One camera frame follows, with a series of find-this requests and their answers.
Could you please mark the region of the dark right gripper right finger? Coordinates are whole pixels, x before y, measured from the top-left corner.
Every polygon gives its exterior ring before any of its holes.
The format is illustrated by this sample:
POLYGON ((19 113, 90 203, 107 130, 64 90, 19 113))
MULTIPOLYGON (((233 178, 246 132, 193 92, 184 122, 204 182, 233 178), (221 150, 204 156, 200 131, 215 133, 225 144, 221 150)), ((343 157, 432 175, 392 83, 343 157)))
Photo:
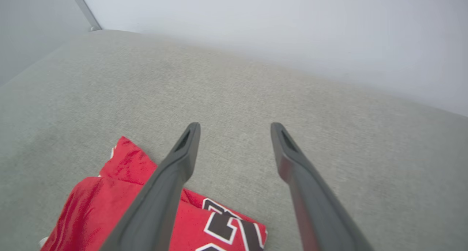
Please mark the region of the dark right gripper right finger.
POLYGON ((319 171, 279 122, 271 123, 279 176, 288 184, 304 251, 373 251, 319 171))

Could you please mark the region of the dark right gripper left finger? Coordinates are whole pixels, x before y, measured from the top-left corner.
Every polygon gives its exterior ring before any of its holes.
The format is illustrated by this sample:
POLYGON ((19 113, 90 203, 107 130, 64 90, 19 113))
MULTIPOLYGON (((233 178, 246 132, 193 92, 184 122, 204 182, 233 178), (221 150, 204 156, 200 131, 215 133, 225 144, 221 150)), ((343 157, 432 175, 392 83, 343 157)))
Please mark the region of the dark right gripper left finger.
POLYGON ((184 184, 197 159, 201 126, 190 123, 99 251, 169 251, 184 184))

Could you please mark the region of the red white sports jersey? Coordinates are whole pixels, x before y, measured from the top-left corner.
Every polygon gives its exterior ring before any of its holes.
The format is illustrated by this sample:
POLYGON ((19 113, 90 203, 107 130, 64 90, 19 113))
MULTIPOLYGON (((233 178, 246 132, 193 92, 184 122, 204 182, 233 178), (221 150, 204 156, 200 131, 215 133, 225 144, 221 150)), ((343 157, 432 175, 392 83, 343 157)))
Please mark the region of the red white sports jersey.
MULTIPOLYGON (((122 136, 99 175, 72 189, 40 251, 99 251, 156 169, 141 148, 122 136)), ((264 224, 183 189, 169 251, 264 251, 267 237, 264 224)))

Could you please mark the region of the grey metal bar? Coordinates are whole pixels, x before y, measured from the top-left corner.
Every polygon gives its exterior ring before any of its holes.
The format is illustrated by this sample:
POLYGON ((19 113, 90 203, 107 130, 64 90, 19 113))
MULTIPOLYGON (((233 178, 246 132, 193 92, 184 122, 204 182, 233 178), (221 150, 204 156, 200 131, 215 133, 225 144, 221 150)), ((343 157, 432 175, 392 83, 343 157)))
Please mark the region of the grey metal bar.
POLYGON ((88 7, 87 3, 85 0, 75 0, 77 3, 77 6, 80 8, 81 12, 84 14, 85 18, 90 24, 90 29, 89 31, 100 31, 102 28, 99 25, 97 19, 95 18, 94 14, 88 7))

